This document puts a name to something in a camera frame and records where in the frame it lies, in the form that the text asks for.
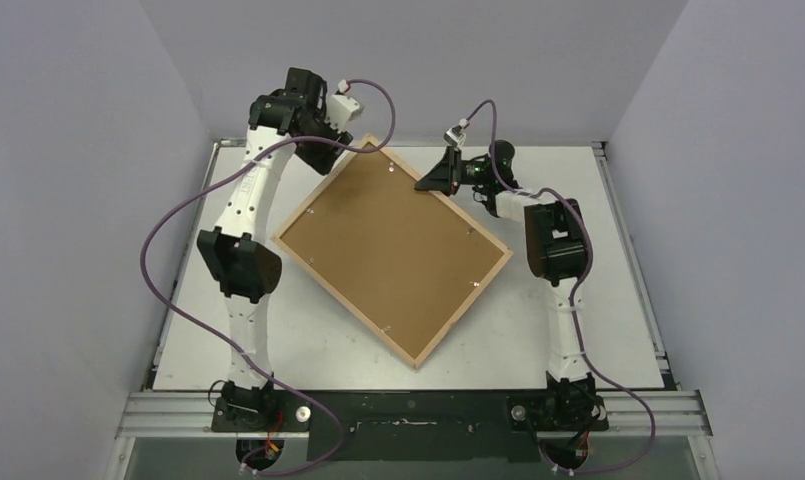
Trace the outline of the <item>brown backing board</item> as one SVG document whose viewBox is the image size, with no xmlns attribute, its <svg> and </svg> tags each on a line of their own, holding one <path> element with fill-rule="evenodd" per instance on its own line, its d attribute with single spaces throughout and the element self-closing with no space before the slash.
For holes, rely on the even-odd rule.
<svg viewBox="0 0 805 480">
<path fill-rule="evenodd" d="M 513 253 L 392 150 L 350 153 L 272 241 L 418 369 Z"/>
</svg>

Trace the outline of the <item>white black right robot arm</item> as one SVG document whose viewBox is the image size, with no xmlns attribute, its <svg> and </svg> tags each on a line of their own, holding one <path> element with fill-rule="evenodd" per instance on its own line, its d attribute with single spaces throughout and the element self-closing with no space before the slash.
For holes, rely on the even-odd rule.
<svg viewBox="0 0 805 480">
<path fill-rule="evenodd" d="M 529 270 L 547 286 L 548 358 L 540 410 L 519 404 L 511 416 L 540 430 L 584 433 L 602 416 L 580 339 L 577 289 L 592 263 L 585 227 L 576 200 L 546 202 L 522 189 L 513 172 L 514 157 L 515 147 L 506 140 L 471 159 L 463 159 L 459 147 L 448 146 L 414 188 L 451 196 L 469 186 L 491 216 L 523 226 Z"/>
</svg>

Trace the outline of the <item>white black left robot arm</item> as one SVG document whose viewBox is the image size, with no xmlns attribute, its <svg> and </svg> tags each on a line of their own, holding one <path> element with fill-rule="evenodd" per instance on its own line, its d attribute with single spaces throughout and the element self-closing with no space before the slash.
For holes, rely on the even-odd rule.
<svg viewBox="0 0 805 480">
<path fill-rule="evenodd" d="M 247 122 L 248 170 L 213 227 L 197 236 L 197 248 L 224 296 L 227 335 L 239 347 L 231 355 L 217 413 L 251 430 L 266 430 L 279 418 L 267 345 L 269 300 L 282 274 L 280 256 L 266 245 L 272 202 L 289 160 L 299 158 L 326 175 L 352 142 L 346 127 L 363 107 L 350 89 L 343 80 L 329 91 L 318 74 L 292 67 L 283 87 L 259 96 Z"/>
</svg>

